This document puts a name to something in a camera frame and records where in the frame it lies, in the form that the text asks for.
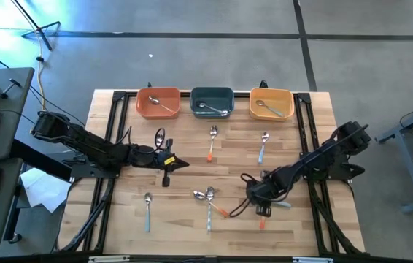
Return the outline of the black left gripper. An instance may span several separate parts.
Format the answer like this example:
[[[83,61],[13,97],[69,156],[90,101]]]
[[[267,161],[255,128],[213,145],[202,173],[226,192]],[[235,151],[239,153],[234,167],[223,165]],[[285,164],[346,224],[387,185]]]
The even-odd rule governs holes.
[[[165,148],[159,148],[157,150],[147,145],[131,144],[129,152],[130,164],[138,168],[158,169],[163,171],[162,186],[169,187],[170,178],[168,174],[177,169],[190,166],[188,162],[176,158],[171,152],[173,142],[173,139],[168,139]]]

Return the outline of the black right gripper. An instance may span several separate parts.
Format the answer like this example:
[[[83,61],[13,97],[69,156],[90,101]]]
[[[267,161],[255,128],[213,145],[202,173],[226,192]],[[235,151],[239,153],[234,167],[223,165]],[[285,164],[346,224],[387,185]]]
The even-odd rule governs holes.
[[[257,180],[249,174],[245,174],[246,196],[250,204],[255,206],[255,213],[259,216],[271,216],[271,204],[281,202],[282,192],[271,179],[271,172],[263,170],[260,179]]]

